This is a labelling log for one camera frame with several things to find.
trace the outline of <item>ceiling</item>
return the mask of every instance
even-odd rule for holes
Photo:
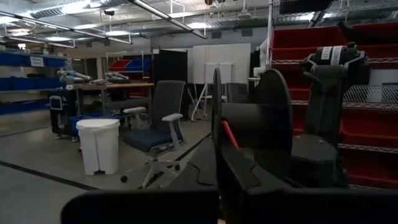
[[[313,12],[295,12],[298,8],[297,0],[274,0],[274,22],[277,26],[309,24],[311,19],[318,18],[311,26],[333,26],[337,21],[351,24],[395,21],[397,18],[397,0],[333,0],[326,10]],[[225,0],[219,3],[214,0],[208,6],[205,0],[144,0],[156,9],[176,17],[185,24],[202,25],[207,29],[226,30],[253,27],[265,27],[268,21],[268,0],[246,0],[246,7],[251,15],[250,19],[242,20],[238,16],[243,9],[243,0]],[[131,35],[148,38],[153,35],[169,35],[185,32],[183,29],[170,24],[153,14],[131,4],[128,0],[0,0],[2,11],[20,15],[34,12],[33,17],[43,21],[60,24],[67,27],[82,29],[104,35],[111,30],[125,30]],[[105,10],[113,9],[114,15],[108,16]],[[82,34],[51,29],[48,26],[38,26],[26,22],[15,21],[5,24],[7,33],[18,29],[26,30],[28,37],[43,39],[48,36],[59,35],[71,37],[75,40],[92,41]],[[128,35],[117,36],[128,39]]]

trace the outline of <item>white trash can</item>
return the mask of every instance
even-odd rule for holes
[[[118,170],[119,126],[118,119],[84,119],[77,122],[87,175],[94,175],[99,170],[114,174]]]

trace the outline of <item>gray floor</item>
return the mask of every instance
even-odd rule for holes
[[[77,151],[80,144],[69,138],[55,139],[49,125],[48,111],[0,116],[0,223],[57,223],[62,206],[86,192],[84,187],[56,181],[57,177],[101,190],[137,189],[144,180],[147,170],[140,169],[129,176],[127,183],[120,182],[124,170],[143,166],[150,159],[122,141],[119,142],[116,174],[85,175],[83,160]],[[160,160],[175,160],[210,132],[207,121],[186,121],[181,126],[188,143],[180,151],[160,156]],[[181,160],[182,168],[194,152]],[[35,172],[51,175],[51,178]],[[163,175],[149,188],[165,187],[173,179]]]

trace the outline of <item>red cable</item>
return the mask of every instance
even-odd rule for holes
[[[233,145],[237,150],[240,150],[240,149],[239,149],[239,146],[238,146],[238,143],[236,142],[236,139],[235,139],[235,137],[234,137],[234,134],[232,133],[231,128],[229,128],[228,122],[227,122],[227,121],[222,121],[222,123],[223,123],[224,129],[225,129],[225,132],[227,133],[227,135],[228,135],[228,137],[229,137],[229,140],[231,141],[232,145]]]

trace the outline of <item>office chair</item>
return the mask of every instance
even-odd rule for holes
[[[162,171],[164,173],[178,176],[178,174],[168,166],[175,166],[175,170],[180,169],[178,161],[158,161],[157,157],[169,151],[180,149],[182,144],[186,143],[180,127],[180,107],[182,93],[185,86],[183,81],[159,81],[156,85],[155,95],[152,102],[152,113],[150,120],[152,125],[149,129],[138,129],[127,133],[123,141],[141,152],[153,157],[144,167],[150,167],[142,188],[146,188],[150,178]],[[145,108],[125,109],[125,113],[139,114],[145,112]],[[127,176],[121,177],[121,182],[127,182]]]
[[[248,86],[245,83],[227,83],[225,86],[228,103],[249,103]]]

